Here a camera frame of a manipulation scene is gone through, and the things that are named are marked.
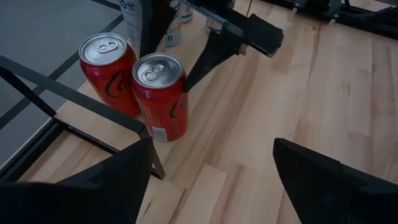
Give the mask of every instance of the wooden tabletop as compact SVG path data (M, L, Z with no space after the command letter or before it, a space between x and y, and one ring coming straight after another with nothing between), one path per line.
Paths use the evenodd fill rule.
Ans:
M248 6L237 0L235 10L246 15ZM151 177L139 223L298 223L272 158L274 138L398 184L398 42L258 0L251 13L284 30L281 49L267 58L249 48L192 89L187 133L155 141L167 176ZM183 42L167 49L187 71L206 44L205 21L195 13ZM99 100L90 84L80 91ZM139 139L71 102L58 117L118 149ZM63 133L21 180L56 182L109 156Z

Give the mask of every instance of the gray floor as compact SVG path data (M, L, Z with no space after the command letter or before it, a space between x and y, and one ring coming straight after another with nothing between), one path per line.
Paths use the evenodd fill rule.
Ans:
M80 43L110 24L120 12L90 0L2 0L0 1L0 54L49 76L71 57ZM127 38L124 22L112 32ZM74 63L58 82L77 89L86 78L78 62ZM35 88L28 81L30 88ZM44 91L40 97L52 108L65 100ZM23 96L0 79L0 117L15 106ZM0 165L18 149L47 116L33 104L27 106L0 130Z

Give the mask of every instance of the coca-cola can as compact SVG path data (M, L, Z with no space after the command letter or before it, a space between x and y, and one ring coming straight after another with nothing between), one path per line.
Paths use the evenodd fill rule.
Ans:
M188 128L187 73L177 58L153 53L140 58L133 71L132 89L152 137L174 141Z
M79 56L81 69L103 102L133 118L140 114L131 90L137 57L123 37L92 35L80 45Z

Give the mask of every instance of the coca-cola logo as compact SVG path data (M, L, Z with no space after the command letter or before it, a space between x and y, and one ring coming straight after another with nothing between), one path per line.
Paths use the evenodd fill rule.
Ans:
M129 85L128 77L124 76L124 70L117 71L105 85L105 94L108 97L119 98L123 96L123 90Z
M180 116L186 110L186 94L181 94L180 97L176 100L169 111L169 116L171 118L176 118Z

